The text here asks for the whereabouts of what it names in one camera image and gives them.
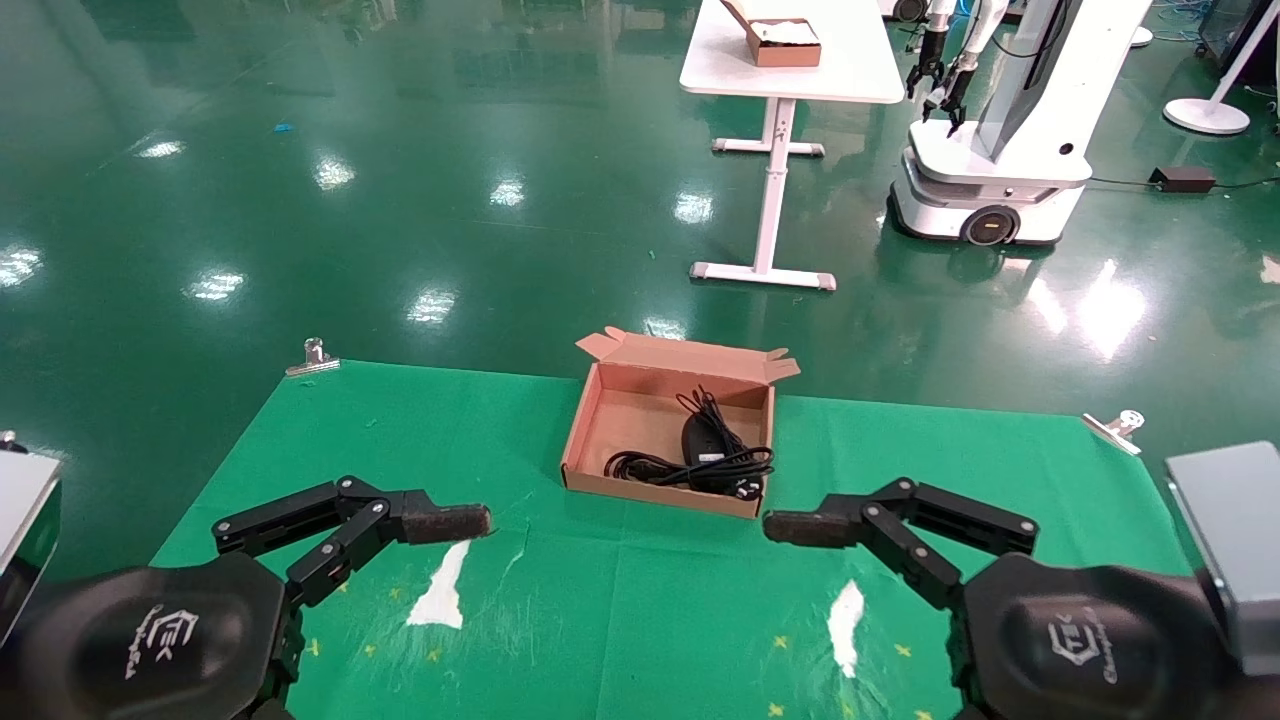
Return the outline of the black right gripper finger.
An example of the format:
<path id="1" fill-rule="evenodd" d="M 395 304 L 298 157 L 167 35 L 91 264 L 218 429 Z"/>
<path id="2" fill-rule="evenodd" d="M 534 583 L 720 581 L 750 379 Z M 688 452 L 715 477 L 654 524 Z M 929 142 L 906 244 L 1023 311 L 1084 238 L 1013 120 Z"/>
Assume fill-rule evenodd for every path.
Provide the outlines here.
<path id="1" fill-rule="evenodd" d="M 1034 552 L 1038 527 L 1030 519 L 906 477 L 869 495 L 827 495 L 813 511 L 769 511 L 765 538 L 801 547 L 861 546 L 892 557 L 925 557 L 925 530 L 987 552 Z"/>
<path id="2" fill-rule="evenodd" d="M 959 569 L 908 527 L 913 503 L 822 503 L 813 511 L 771 510 L 765 538 L 813 548 L 863 547 L 929 606 L 951 610 L 963 587 Z"/>

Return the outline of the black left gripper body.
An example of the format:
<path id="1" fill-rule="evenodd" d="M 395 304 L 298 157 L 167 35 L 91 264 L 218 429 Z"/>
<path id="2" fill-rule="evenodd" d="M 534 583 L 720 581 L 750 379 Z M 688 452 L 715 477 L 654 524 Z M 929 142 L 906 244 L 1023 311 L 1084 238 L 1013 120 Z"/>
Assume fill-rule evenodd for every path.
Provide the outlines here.
<path id="1" fill-rule="evenodd" d="M 284 582 L 229 553 L 50 585 L 3 644 L 5 719 L 287 719 L 303 637 Z"/>

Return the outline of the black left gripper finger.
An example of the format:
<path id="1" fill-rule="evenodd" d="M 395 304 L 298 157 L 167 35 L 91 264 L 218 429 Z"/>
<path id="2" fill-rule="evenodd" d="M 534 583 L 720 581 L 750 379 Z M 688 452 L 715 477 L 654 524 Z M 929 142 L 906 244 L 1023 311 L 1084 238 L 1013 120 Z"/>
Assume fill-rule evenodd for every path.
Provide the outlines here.
<path id="1" fill-rule="evenodd" d="M 431 500 L 374 500 L 287 569 L 293 607 L 315 607 L 390 544 L 448 544 L 492 533 L 483 503 L 440 506 Z"/>
<path id="2" fill-rule="evenodd" d="M 424 489 L 384 491 L 357 477 L 342 477 L 215 521 L 216 552 L 256 557 L 314 536 L 321 536 L 321 543 L 374 500 L 431 498 Z"/>

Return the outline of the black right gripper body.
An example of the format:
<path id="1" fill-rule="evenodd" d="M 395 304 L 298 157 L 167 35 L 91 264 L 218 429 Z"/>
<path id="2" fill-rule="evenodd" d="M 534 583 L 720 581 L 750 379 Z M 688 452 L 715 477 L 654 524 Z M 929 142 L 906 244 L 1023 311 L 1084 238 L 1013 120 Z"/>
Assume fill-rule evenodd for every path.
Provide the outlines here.
<path id="1" fill-rule="evenodd" d="M 1275 719 L 1198 577 L 996 559 L 959 592 L 950 637 L 960 719 Z"/>

